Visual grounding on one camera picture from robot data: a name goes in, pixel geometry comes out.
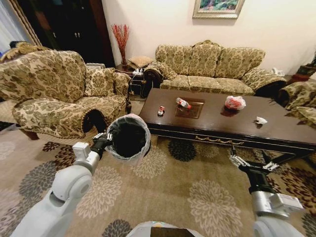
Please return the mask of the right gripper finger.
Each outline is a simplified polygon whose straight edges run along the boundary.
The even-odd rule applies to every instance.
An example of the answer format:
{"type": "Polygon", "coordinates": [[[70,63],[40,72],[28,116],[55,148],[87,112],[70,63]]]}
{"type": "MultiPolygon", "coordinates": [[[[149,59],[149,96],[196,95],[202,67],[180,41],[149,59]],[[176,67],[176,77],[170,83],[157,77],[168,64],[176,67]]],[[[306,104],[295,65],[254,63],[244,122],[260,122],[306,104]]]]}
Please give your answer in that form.
{"type": "Polygon", "coordinates": [[[269,170],[273,171],[280,167],[280,164],[277,164],[276,162],[272,161],[274,158],[276,158],[276,153],[262,150],[262,157],[265,162],[264,167],[269,170]]]}
{"type": "Polygon", "coordinates": [[[237,151],[236,151],[234,145],[231,145],[231,151],[230,151],[229,159],[240,170],[245,170],[246,169],[247,162],[237,155],[237,151]]]}

